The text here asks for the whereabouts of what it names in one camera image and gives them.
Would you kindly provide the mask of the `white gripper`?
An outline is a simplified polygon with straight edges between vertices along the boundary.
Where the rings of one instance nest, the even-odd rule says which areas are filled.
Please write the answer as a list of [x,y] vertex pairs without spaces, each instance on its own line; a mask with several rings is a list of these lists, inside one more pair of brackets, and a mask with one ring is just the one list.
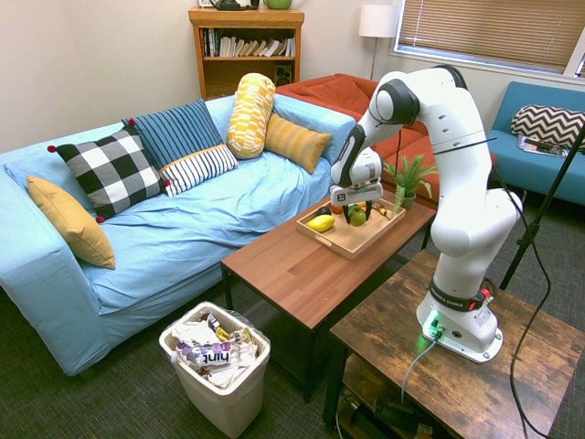
[[332,185],[330,187],[330,199],[333,206],[343,206],[343,212],[346,223],[350,223],[350,214],[352,206],[364,201],[366,203],[366,221],[369,220],[372,210],[372,200],[383,196],[383,186],[379,179],[368,181],[364,185],[354,185],[352,187],[340,187]]

